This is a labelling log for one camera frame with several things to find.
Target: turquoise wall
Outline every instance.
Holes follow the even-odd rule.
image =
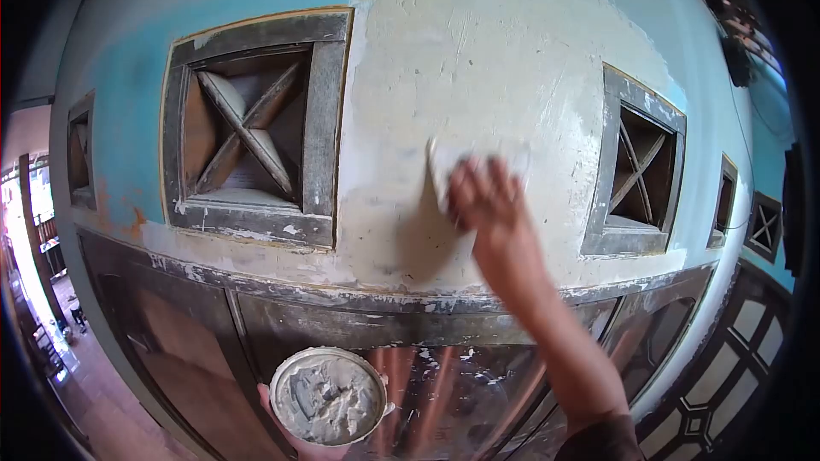
[[[162,79],[171,43],[203,29],[292,9],[347,5],[349,0],[185,0],[137,23],[84,72],[95,89],[94,181],[101,216],[113,236],[143,218],[164,222],[158,168]]]
[[[785,81],[767,64],[754,58],[754,81],[749,86],[752,109],[752,169],[754,188],[783,201],[785,151],[794,142]],[[794,287],[791,271],[784,267],[783,241],[774,263],[743,247],[741,257],[763,269],[789,292]]]

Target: x-shaped wooden lattice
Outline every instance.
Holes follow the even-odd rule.
[[[244,99],[227,79],[211,72],[197,72],[205,94],[233,131],[202,171],[193,190],[194,194],[218,189],[225,183],[242,158],[243,148],[246,148],[285,195],[293,197],[290,177],[267,128],[292,98],[298,95],[295,89],[301,85],[299,66],[300,62],[297,62],[285,70],[247,113]]]
[[[652,215],[652,205],[650,203],[650,195],[646,191],[646,183],[644,182],[644,171],[650,167],[652,160],[655,158],[655,155],[661,150],[663,146],[663,141],[666,140],[666,135],[660,133],[658,135],[658,139],[652,144],[652,147],[644,158],[639,160],[638,156],[635,153],[635,148],[632,146],[632,140],[629,137],[629,131],[627,127],[621,121],[620,124],[620,138],[621,143],[627,149],[627,158],[629,159],[630,166],[632,167],[632,174],[630,174],[629,178],[627,178],[621,188],[618,189],[613,195],[612,199],[609,201],[609,213],[612,213],[612,210],[615,210],[615,207],[620,204],[620,202],[627,196],[627,193],[632,189],[632,187],[637,183],[638,190],[641,193],[641,201],[643,202],[644,206],[644,214],[646,215],[646,222],[649,224],[653,224],[653,215]]]
[[[767,250],[771,251],[774,247],[774,240],[772,236],[772,231],[769,228],[774,226],[774,223],[777,220],[777,212],[774,212],[771,218],[767,218],[763,205],[758,204],[758,216],[763,221],[764,226],[752,234],[752,241],[757,242]],[[766,234],[766,240],[768,241],[765,244],[761,242],[762,239],[760,238],[761,234],[764,233]]]

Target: window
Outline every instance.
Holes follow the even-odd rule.
[[[603,139],[581,254],[666,251],[683,169],[685,116],[603,68]]]
[[[721,247],[726,242],[726,232],[729,229],[729,221],[732,220],[732,204],[735,202],[736,181],[737,168],[726,154],[723,154],[720,187],[717,190],[718,202],[715,206],[715,217],[707,249]]]
[[[68,188],[71,204],[97,210],[94,169],[91,164],[91,122],[94,92],[88,93],[68,113]]]
[[[282,14],[173,46],[163,136],[171,224],[333,246],[352,16]]]
[[[760,191],[754,191],[752,216],[749,220],[749,229],[746,231],[745,245],[771,263],[774,263],[777,247],[780,245],[781,210],[779,201]]]

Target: hand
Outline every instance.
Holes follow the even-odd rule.
[[[338,447],[318,446],[290,434],[279,422],[279,418],[273,414],[273,410],[271,409],[271,395],[268,393],[267,385],[259,383],[257,390],[259,390],[259,404],[267,411],[267,414],[271,415],[273,422],[279,427],[279,430],[282,431],[282,435],[288,443],[299,452],[299,461],[340,461],[340,459],[348,453],[350,445]]]
[[[493,291],[517,315],[543,300],[552,285],[518,176],[504,160],[471,157],[456,166],[449,185],[451,219],[477,231],[472,254]]]

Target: floor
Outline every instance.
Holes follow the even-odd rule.
[[[91,327],[82,334],[71,319],[79,306],[67,276],[54,282],[57,300],[74,326],[75,342],[63,358],[70,375],[54,380],[57,394],[101,461],[193,461],[196,459],[160,427],[108,361]]]

